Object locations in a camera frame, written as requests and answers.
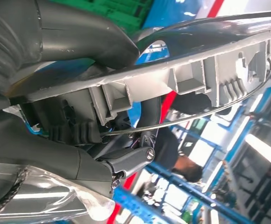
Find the wire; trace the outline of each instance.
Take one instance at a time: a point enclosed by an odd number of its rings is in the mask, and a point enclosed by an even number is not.
[[[183,123],[183,122],[185,122],[185,121],[190,121],[190,120],[202,118],[202,117],[208,116],[208,115],[210,115],[210,114],[213,114],[213,113],[216,113],[216,112],[225,110],[226,108],[229,108],[229,107],[233,106],[235,104],[241,102],[243,100],[247,99],[247,98],[250,97],[251,95],[253,95],[253,94],[256,93],[257,91],[258,91],[258,90],[261,89],[262,87],[263,87],[271,77],[271,59],[268,58],[267,61],[269,63],[269,70],[268,71],[268,75],[266,76],[266,80],[265,82],[263,82],[263,83],[260,84],[259,86],[256,87],[255,89],[247,93],[247,95],[245,95],[245,96],[244,96],[242,98],[235,100],[235,101],[233,101],[232,103],[229,103],[229,104],[227,104],[227,105],[223,105],[223,106],[219,106],[219,107],[217,107],[216,109],[212,109],[210,111],[204,112],[204,113],[201,113],[201,114],[196,114],[196,115],[193,115],[193,116],[190,116],[190,117],[187,117],[187,118],[177,119],[177,120],[165,122],[165,123],[158,124],[158,125],[139,127],[139,128],[132,128],[132,129],[120,130],[120,131],[114,131],[114,132],[104,132],[104,133],[101,133],[101,136],[111,136],[111,135],[119,135],[119,134],[129,134],[129,133],[150,131],[150,130],[154,130],[154,129],[157,129],[157,128],[167,127],[167,126],[172,126],[172,125],[177,125],[177,124]]]
[[[27,167],[24,167],[18,171],[15,182],[11,186],[11,188],[0,199],[0,211],[3,210],[19,191],[24,180],[26,180],[27,174]]]

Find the worker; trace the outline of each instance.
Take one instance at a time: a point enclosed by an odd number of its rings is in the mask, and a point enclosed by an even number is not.
[[[159,129],[154,146],[154,162],[182,175],[188,182],[198,182],[202,177],[202,167],[185,155],[179,155],[178,146],[178,139],[170,128]]]

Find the clear plastic film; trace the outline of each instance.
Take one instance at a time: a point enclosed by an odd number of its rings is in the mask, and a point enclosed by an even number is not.
[[[8,191],[22,165],[0,163],[0,197]],[[92,190],[33,166],[19,192],[0,212],[0,223],[39,223],[89,214],[95,221],[108,218],[114,202]]]

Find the bolt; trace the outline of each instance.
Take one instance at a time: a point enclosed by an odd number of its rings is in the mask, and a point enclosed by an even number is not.
[[[129,134],[128,134],[128,137],[129,139],[133,139],[135,137],[135,133],[129,133]]]
[[[114,180],[111,183],[111,188],[115,189],[117,188],[120,185],[120,180]]]
[[[154,158],[154,150],[153,150],[152,148],[149,148],[148,150],[147,150],[147,158],[149,161],[152,161]]]

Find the blue steel beam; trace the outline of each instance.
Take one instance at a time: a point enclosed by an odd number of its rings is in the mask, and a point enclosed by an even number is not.
[[[114,190],[114,201],[120,204],[122,207],[129,210],[132,215],[138,216],[147,224],[173,224],[173,222],[160,211],[157,211],[141,198],[132,195],[130,192],[121,187]]]
[[[216,153],[219,151],[217,148],[214,148],[211,154],[209,156],[209,158],[207,159],[207,161],[206,161],[205,165],[203,167],[203,173],[204,173],[208,166],[211,163],[211,161],[213,159],[213,157],[216,155]]]
[[[191,131],[189,131],[189,130],[187,130],[187,129],[185,129],[185,128],[184,128],[184,127],[182,127],[182,126],[179,126],[179,125],[172,125],[172,126],[170,126],[170,129],[172,130],[172,128],[173,128],[173,127],[176,127],[176,128],[179,129],[179,130],[182,130],[182,132],[188,133],[188,135],[191,135],[191,136],[192,136],[192,137],[194,137],[194,138],[199,139],[199,140],[202,140],[202,141],[204,141],[204,142],[207,143],[208,145],[210,145],[210,146],[211,146],[211,147],[217,148],[217,150],[219,150],[219,151],[222,151],[222,150],[221,150],[221,146],[216,145],[216,143],[213,143],[213,142],[212,142],[212,141],[209,141],[209,140],[207,140],[207,139],[202,138],[202,137],[201,137],[201,136],[198,135],[198,134],[191,132]]]
[[[181,212],[183,214],[185,211],[186,211],[186,208],[189,205],[189,203],[191,203],[191,201],[191,197],[191,196],[188,196],[185,203],[182,206]]]
[[[271,87],[268,88],[262,97],[260,102],[257,105],[257,107],[255,109],[255,113],[259,113],[261,111],[262,108],[264,107],[266,100],[268,100],[271,96]],[[231,162],[234,155],[240,148],[241,143],[244,140],[245,136],[252,128],[254,125],[253,121],[249,121],[247,124],[244,127],[244,129],[241,132],[241,134],[238,137],[238,139],[235,143],[235,145],[226,156],[224,159],[226,162]],[[219,169],[219,171],[216,175],[216,177],[213,179],[213,181],[211,183],[211,185],[209,187],[209,189],[213,188],[215,185],[217,184],[217,182],[223,175],[224,170],[222,168]]]
[[[238,214],[238,212],[235,212],[234,210],[232,210],[230,208],[226,207],[222,203],[215,201],[213,199],[211,199],[208,195],[203,194],[201,191],[195,189],[193,186],[191,186],[189,183],[185,182],[184,180],[181,180],[180,178],[178,178],[176,176],[172,175],[170,172],[163,169],[161,166],[159,166],[156,163],[151,163],[148,166],[148,169],[150,172],[152,173],[157,173],[159,176],[162,176],[164,179],[168,180],[170,183],[173,183],[187,194],[190,195],[191,197],[196,198],[201,203],[203,203],[204,206],[207,206],[210,209],[215,209],[224,217],[228,217],[229,219],[236,222],[236,223],[241,223],[241,224],[250,224],[253,223],[250,220],[245,218],[241,214]]]

